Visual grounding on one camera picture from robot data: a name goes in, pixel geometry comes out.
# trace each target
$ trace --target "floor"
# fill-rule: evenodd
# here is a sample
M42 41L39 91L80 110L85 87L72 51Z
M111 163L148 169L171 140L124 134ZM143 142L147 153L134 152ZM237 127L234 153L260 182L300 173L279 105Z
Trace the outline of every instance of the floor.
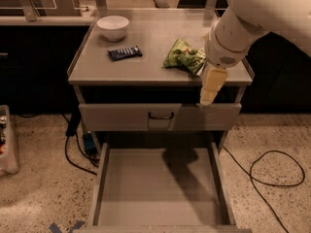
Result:
M0 232L50 232L52 223L69 232L78 220L87 223L95 176L67 162L66 120L50 115L12 116L12 121L18 134L20 170L0 178ZM306 178L298 187L257 183L289 232L311 232L310 143L311 115L240 115L225 141L247 170L268 150L284 151L303 167ZM96 172L78 151L75 138L68 142L68 153L74 162ZM285 232L229 154L223 150L220 157L237 226L255 233ZM292 160L274 153L254 168L254 176L272 183L301 179Z

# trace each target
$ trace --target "gray tabletop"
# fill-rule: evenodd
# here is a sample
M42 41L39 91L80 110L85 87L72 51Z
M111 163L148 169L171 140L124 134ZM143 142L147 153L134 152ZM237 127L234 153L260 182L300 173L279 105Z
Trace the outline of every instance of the gray tabletop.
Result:
M210 31L215 17L201 9L108 10L103 16L129 19L126 37L109 42L95 25L69 77L76 85L201 85L201 79L177 68L164 69L162 63L177 39L193 48L204 47L202 36ZM138 46L142 57L112 61L107 50ZM252 82L240 62L228 68L226 84L248 85Z

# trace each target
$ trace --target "storage box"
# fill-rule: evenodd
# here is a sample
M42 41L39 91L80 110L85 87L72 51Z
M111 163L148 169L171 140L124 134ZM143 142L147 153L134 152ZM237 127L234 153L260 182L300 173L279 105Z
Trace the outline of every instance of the storage box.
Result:
M18 142L14 126L11 123L9 107L0 106L0 117L5 118L5 146L0 153L0 177L19 171Z

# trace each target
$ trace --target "open drawer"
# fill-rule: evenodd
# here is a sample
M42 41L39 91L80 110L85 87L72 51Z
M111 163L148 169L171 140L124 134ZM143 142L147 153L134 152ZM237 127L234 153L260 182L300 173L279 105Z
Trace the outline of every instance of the open drawer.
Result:
M240 104L81 104L89 131L229 130Z
M238 230L208 133L107 133L86 230Z

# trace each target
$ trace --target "green object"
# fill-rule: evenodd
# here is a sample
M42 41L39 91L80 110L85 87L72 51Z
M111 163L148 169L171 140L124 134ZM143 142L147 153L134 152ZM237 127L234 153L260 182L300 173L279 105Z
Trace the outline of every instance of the green object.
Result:
M163 67L187 67L193 74L202 68L205 63L204 49L195 50L185 40L178 39L167 54Z

